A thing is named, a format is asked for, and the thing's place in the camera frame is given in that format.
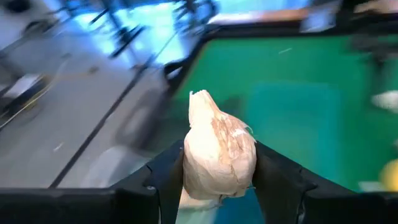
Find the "garlic bulb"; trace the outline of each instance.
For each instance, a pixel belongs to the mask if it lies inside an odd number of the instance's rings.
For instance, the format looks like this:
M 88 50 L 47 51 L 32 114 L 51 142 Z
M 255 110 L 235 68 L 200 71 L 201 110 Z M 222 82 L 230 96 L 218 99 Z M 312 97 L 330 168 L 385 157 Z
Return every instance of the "garlic bulb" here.
M 256 166 L 254 138 L 238 118 L 220 111 L 206 90 L 190 93 L 183 185 L 191 198 L 242 197 Z

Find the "floor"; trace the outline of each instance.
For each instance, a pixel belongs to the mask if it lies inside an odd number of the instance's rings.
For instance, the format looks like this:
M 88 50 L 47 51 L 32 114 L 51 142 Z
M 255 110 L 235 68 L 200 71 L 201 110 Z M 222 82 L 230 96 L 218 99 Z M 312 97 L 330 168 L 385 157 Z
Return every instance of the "floor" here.
M 221 12 L 298 8 L 307 2 L 246 1 L 220 0 Z M 50 186 L 136 77 L 133 65 L 146 62 L 151 55 L 157 55 L 152 68 L 106 120 L 59 186 L 105 187 L 154 156 L 131 148 L 139 140 L 136 133 L 145 126 L 142 121 L 166 89 L 159 65 L 186 57 L 198 38 L 176 34 L 171 9 L 170 4 L 160 4 L 133 13 L 118 12 L 128 26 L 139 21 L 148 28 L 115 59 L 108 57 L 115 48 L 114 29 L 105 19 L 89 26 L 95 14 L 80 15 L 44 37 L 3 49 L 7 60 L 24 72 L 43 73 L 56 82 L 36 107 L 1 131 L 0 187 Z M 123 166 L 121 158 L 127 161 Z

